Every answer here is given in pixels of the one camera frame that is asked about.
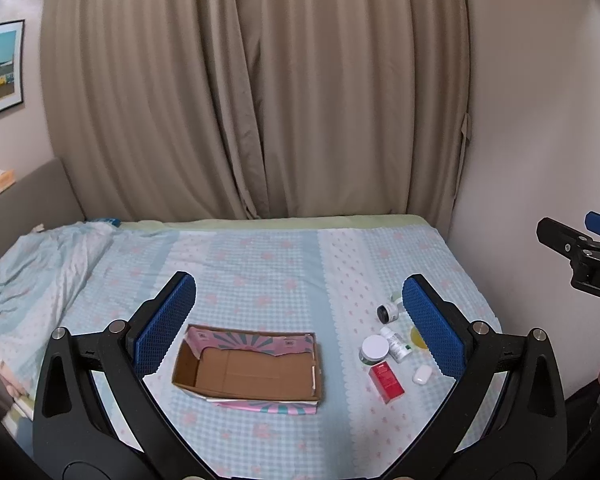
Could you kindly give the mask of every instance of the white wall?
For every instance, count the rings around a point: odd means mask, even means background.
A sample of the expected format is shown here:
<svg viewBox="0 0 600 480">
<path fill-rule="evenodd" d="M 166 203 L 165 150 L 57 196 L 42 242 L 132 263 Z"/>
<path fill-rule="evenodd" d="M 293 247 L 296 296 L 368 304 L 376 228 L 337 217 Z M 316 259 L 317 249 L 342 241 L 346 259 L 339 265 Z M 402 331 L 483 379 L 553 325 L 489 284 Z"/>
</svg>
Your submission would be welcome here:
<svg viewBox="0 0 600 480">
<path fill-rule="evenodd" d="M 53 155 L 40 84 L 40 18 L 43 0 L 0 0 L 0 22 L 25 20 L 24 104 L 0 113 L 0 169 L 22 178 Z"/>
<path fill-rule="evenodd" d="M 600 300 L 535 230 L 600 212 L 600 0 L 469 4 L 473 139 L 449 245 L 504 330 L 547 330 L 570 394 L 600 368 Z"/>
</svg>

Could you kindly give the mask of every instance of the yellow round object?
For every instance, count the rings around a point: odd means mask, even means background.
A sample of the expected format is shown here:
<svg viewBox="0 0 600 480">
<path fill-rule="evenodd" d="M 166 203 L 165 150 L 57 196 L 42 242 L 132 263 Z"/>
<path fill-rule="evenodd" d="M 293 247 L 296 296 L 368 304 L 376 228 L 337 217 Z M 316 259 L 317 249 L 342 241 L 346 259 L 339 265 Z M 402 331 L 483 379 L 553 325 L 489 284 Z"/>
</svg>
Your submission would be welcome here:
<svg viewBox="0 0 600 480">
<path fill-rule="evenodd" d="M 411 329 L 411 342 L 418 348 L 422 348 L 423 350 L 427 349 L 427 344 L 424 342 L 424 339 L 416 327 Z"/>
</svg>

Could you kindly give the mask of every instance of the headboard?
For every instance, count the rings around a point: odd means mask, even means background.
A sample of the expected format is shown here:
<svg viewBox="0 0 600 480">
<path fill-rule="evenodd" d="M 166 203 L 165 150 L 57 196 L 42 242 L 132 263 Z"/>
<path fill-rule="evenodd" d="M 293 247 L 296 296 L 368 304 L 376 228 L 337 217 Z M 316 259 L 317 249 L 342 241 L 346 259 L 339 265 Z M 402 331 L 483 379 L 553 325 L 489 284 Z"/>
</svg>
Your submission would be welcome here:
<svg viewBox="0 0 600 480">
<path fill-rule="evenodd" d="M 62 162 L 55 158 L 0 194 L 0 258 L 39 224 L 54 229 L 83 220 Z"/>
</svg>

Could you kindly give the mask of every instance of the green mattress edge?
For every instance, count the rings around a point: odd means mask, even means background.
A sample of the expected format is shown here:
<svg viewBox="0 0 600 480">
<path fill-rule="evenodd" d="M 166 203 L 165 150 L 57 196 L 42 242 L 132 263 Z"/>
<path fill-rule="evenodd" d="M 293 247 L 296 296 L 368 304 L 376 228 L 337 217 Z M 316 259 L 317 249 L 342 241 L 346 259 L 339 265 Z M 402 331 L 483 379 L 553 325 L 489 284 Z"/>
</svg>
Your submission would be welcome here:
<svg viewBox="0 0 600 480">
<path fill-rule="evenodd" d="M 428 225 L 417 215 L 356 215 L 323 216 L 319 218 L 272 218 L 266 220 L 197 220 L 195 222 L 122 222 L 122 229 L 155 231 L 163 229 L 204 230 L 219 229 L 375 229 L 379 227 L 404 227 L 407 225 Z"/>
</svg>

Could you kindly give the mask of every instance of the open cardboard box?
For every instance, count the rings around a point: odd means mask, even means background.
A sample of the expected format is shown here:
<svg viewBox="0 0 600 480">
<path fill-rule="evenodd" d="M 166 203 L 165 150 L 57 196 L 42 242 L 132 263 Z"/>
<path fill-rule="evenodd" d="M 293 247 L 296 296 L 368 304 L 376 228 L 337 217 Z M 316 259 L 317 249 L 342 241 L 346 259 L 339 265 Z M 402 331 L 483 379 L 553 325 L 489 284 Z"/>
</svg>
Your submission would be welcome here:
<svg viewBox="0 0 600 480">
<path fill-rule="evenodd" d="M 322 397 L 315 334 L 189 325 L 171 382 L 228 408 L 315 413 Z"/>
</svg>

